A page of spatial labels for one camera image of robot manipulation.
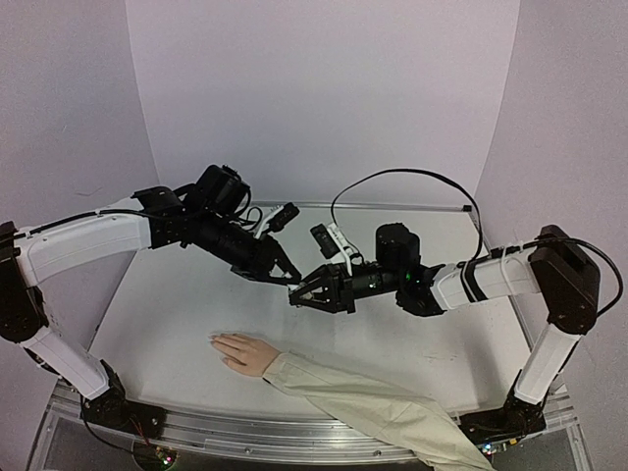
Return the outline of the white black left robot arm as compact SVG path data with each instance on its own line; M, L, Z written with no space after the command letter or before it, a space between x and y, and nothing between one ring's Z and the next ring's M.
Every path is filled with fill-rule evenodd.
M141 251L198 247L252 282L294 285L300 273L276 240L292 203L251 219L252 191L212 165L194 183L136 191L114 204L36 227L1 227L1 337L80 396L86 426L156 439L166 412L131 399L90 345L124 271Z

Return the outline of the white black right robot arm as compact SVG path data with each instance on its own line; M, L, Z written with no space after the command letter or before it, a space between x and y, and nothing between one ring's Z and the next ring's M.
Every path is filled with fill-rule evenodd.
M402 310L427 318L492 299L541 295L547 324L503 406L461 416L460 429L473 444L487 445L545 428L550 386L598 319L600 269L575 239L550 225L531 242L496 248L471 261L428 267L421 262L419 236L402 223L378 227L376 259L359 265L353 264L335 225L319 225L311 233L327 259L343 259L305 277L288 296L292 306L352 313L356 300L392 292Z

